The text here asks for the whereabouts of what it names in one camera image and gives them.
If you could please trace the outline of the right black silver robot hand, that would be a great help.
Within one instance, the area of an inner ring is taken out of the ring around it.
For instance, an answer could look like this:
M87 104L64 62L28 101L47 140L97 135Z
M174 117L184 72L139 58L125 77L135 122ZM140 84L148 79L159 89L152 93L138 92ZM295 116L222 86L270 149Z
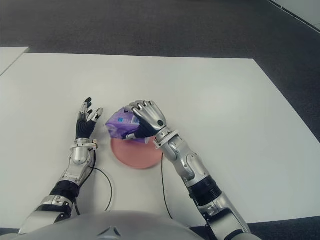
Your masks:
M167 126L167 120L160 108L153 101L137 100L124 108L139 121L139 127L122 136L125 140L153 137Z

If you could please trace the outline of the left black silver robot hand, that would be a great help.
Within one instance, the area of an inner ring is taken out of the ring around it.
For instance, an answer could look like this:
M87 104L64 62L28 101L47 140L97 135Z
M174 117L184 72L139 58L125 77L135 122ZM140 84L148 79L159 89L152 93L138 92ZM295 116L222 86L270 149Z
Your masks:
M88 97L80 107L75 128L75 139L89 139L94 132L95 126L103 115L104 109L98 108L93 112L92 98Z

